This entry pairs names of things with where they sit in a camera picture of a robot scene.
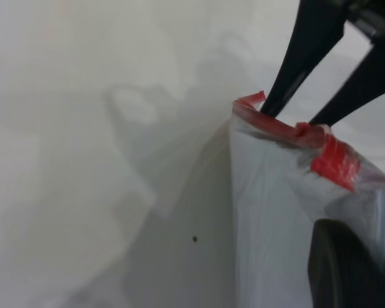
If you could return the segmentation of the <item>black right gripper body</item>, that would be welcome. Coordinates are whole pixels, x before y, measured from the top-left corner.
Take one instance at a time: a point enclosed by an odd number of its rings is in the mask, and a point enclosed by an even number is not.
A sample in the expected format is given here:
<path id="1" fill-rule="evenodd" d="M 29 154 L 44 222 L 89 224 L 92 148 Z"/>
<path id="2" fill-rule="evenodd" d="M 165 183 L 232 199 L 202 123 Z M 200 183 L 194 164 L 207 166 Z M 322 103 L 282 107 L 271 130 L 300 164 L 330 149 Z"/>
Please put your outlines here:
<path id="1" fill-rule="evenodd" d="M 385 0 L 345 1 L 348 21 L 371 42 L 385 40 Z"/>

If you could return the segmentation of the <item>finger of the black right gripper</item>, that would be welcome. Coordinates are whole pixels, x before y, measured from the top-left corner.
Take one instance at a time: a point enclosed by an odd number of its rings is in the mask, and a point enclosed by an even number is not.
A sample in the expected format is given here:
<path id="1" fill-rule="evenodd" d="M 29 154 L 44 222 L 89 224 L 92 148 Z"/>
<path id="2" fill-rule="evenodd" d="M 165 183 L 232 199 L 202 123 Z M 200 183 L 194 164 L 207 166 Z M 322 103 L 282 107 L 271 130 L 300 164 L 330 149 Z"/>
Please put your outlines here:
<path id="1" fill-rule="evenodd" d="M 261 112 L 277 116 L 344 34 L 350 1 L 300 1 L 289 45 Z"/>
<path id="2" fill-rule="evenodd" d="M 373 40 L 372 48 L 362 62 L 309 123 L 336 124 L 383 94 L 385 94 L 385 35 Z"/>

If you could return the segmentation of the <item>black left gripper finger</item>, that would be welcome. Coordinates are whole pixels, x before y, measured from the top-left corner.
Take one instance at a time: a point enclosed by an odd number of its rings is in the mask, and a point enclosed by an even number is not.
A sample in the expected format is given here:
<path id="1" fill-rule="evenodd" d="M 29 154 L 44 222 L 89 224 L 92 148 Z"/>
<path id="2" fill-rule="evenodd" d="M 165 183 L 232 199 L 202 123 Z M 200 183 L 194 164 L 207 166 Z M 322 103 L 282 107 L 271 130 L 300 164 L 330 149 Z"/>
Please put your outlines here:
<path id="1" fill-rule="evenodd" d="M 385 272 L 340 221 L 314 223 L 307 272 L 314 307 L 385 307 Z"/>

